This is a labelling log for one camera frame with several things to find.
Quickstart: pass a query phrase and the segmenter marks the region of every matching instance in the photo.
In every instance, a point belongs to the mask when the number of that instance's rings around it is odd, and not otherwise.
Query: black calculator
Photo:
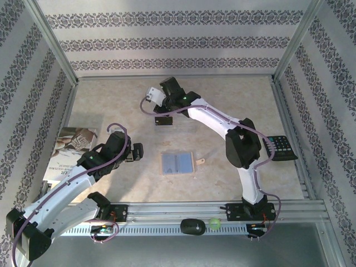
[[[297,160],[298,157],[294,154],[291,149],[290,143],[286,136],[268,136],[268,139],[272,142],[275,154],[273,161],[286,161],[286,160]],[[272,149],[269,144],[263,139],[265,144],[267,155],[271,156]]]

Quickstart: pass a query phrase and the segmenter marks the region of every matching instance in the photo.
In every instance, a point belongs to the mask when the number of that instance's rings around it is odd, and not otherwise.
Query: computer mouse
[[[180,223],[181,232],[187,235],[202,235],[205,229],[205,223],[198,219],[184,219]]]

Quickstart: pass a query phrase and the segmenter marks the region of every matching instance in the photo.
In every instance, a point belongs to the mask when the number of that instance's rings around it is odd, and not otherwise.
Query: wall
[[[327,0],[280,85],[314,190],[356,265],[356,1]]]
[[[21,0],[0,0],[0,266],[5,214],[39,195],[71,85]]]
[[[272,74],[310,0],[38,0],[78,77]]]

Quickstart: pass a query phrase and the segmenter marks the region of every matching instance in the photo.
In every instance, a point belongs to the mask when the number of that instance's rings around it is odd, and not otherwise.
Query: book
[[[95,147],[96,140],[94,128],[62,128],[43,180],[49,184],[59,183],[77,165],[77,160]]]

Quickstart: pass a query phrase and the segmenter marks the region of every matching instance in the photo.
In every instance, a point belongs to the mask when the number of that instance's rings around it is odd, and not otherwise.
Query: table surface
[[[140,161],[125,162],[85,190],[74,202],[95,191],[110,201],[227,201],[240,200],[242,187],[238,171],[225,156],[225,141],[205,125],[177,117],[182,131],[162,133],[154,118],[140,111],[139,103],[151,86],[159,88],[163,78],[136,80],[81,81],[78,85],[69,127],[98,129],[98,144],[105,143],[106,127],[118,122],[128,130],[133,143],[144,145]],[[179,78],[186,92],[200,94],[222,112],[243,120],[251,119],[267,136],[285,135],[267,77]],[[153,104],[144,108],[152,111]],[[160,155],[192,152],[205,159],[194,174],[160,175]],[[260,160],[267,158],[263,148]],[[303,199],[293,161],[270,162],[260,168],[262,188],[281,199]]]

